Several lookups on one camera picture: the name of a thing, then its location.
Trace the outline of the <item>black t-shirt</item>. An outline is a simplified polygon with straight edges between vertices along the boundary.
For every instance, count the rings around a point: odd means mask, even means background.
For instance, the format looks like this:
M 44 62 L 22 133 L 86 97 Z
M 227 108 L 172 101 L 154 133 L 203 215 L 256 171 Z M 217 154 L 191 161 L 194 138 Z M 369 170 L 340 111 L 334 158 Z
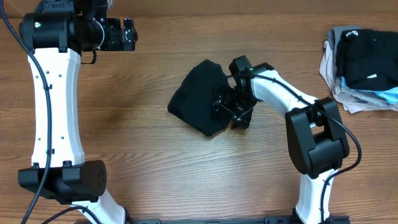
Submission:
M 205 136 L 225 129 L 231 118 L 218 118 L 213 103 L 232 90 L 221 65 L 204 60 L 183 80 L 167 110 Z

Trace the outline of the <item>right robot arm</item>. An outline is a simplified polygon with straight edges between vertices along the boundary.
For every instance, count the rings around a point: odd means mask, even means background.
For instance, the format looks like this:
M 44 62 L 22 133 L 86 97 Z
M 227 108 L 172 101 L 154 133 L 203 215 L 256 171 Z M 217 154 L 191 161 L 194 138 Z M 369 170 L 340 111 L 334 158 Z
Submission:
M 229 71 L 236 86 L 218 92 L 214 116 L 246 129 L 256 103 L 268 103 L 285 119 L 289 156 L 300 172 L 299 200 L 292 214 L 266 216 L 263 222 L 349 223 L 349 217 L 334 216 L 328 209 L 333 179 L 349 154 L 336 103 L 299 91 L 268 63 L 252 66 L 244 55 L 233 59 Z

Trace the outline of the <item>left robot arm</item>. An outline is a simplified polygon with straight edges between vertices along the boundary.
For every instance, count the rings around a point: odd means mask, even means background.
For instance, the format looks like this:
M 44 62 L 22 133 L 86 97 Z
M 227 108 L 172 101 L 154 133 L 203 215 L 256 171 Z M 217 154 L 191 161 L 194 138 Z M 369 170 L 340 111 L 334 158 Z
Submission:
M 83 52 L 133 51 L 132 19 L 109 18 L 113 2 L 42 1 L 19 25 L 34 79 L 35 144 L 31 166 L 18 172 L 36 197 L 78 210 L 92 223 L 131 223 L 108 192 L 106 166 L 81 145 L 77 82 Z

